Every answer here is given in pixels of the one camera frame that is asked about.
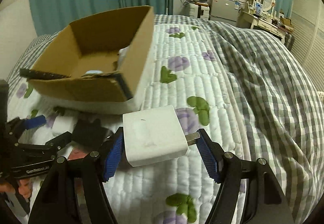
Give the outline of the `grey checkered bed blanket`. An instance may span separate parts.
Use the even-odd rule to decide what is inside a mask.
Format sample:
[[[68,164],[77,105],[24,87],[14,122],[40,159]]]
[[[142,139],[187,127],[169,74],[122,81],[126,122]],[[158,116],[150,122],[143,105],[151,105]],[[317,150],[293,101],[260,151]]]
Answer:
[[[196,23],[225,40],[218,55],[242,116],[246,160],[265,158],[295,223],[323,195],[323,102],[291,53],[268,33],[226,23],[157,15],[158,24]]]

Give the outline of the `white floral quilted mat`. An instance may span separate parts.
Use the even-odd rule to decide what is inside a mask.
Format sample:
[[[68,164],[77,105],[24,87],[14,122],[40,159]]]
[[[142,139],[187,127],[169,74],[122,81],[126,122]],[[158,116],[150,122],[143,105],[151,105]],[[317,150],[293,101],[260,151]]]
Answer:
[[[122,125],[120,116],[55,108],[19,76],[19,69],[33,66],[53,40],[54,35],[35,39],[8,77],[9,117],[47,118],[44,126],[25,132],[22,142],[44,144],[52,139],[58,116],[100,119],[103,127],[116,131]],[[205,129],[224,150],[246,158],[243,119],[217,51],[225,43],[217,32],[196,23],[156,25],[142,109],[171,105],[185,134]],[[205,223],[219,185],[191,146],[186,155],[161,163],[132,167],[123,160],[104,188],[119,223]]]

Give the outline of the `black small object on bed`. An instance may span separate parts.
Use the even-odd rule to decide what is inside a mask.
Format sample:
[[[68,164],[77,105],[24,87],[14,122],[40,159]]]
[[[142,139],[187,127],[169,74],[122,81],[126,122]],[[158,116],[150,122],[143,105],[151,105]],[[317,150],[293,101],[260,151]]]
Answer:
[[[87,149],[97,150],[113,132],[102,127],[100,119],[93,122],[78,120],[71,134],[71,140]]]

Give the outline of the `white dressing table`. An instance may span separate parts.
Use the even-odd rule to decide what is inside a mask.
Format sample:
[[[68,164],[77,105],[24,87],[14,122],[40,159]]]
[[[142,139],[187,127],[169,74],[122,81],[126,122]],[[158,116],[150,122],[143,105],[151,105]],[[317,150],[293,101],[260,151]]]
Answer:
[[[237,27],[251,30],[260,28],[261,30],[274,35],[282,44],[285,44],[286,33],[283,30],[274,24],[268,23],[264,19],[260,19],[253,14],[243,11],[242,9],[240,10],[237,19]]]

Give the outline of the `white suitcase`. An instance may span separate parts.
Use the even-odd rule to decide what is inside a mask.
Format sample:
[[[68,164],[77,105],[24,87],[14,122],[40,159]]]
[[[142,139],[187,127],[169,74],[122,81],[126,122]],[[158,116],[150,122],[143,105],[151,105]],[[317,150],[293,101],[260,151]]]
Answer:
[[[210,8],[208,5],[200,3],[190,3],[186,5],[186,16],[196,19],[209,20]]]

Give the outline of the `silver mini fridge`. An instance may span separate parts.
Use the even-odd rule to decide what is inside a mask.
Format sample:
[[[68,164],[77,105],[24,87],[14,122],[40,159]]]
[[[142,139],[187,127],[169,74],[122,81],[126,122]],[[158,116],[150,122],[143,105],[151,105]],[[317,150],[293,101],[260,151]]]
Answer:
[[[239,8],[234,1],[230,0],[212,0],[210,17],[212,20],[227,20],[236,22],[239,14]]]

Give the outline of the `white louvered wardrobe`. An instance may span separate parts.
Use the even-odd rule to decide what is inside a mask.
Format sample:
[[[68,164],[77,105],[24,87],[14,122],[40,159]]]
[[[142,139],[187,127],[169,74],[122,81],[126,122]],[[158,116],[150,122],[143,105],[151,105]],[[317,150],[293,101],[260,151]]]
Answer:
[[[323,91],[323,1],[294,0],[291,20],[295,41],[292,54]]]

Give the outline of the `brown cardboard box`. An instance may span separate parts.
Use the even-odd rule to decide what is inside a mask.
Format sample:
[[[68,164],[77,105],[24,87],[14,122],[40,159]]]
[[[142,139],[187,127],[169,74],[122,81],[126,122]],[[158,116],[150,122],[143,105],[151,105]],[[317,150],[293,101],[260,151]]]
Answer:
[[[71,22],[19,73],[51,103],[96,114],[138,111],[153,65],[154,9],[133,6]]]

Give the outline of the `white charger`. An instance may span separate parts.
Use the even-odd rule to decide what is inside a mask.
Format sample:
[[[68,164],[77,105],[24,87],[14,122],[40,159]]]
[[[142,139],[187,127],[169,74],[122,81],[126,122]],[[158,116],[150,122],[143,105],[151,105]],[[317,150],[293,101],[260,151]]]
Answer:
[[[133,167],[184,156],[200,134],[185,134],[173,106],[123,114],[126,159]]]
[[[53,126],[53,136],[59,136],[65,132],[72,133],[77,123],[77,118],[74,116],[58,116],[56,117]]]

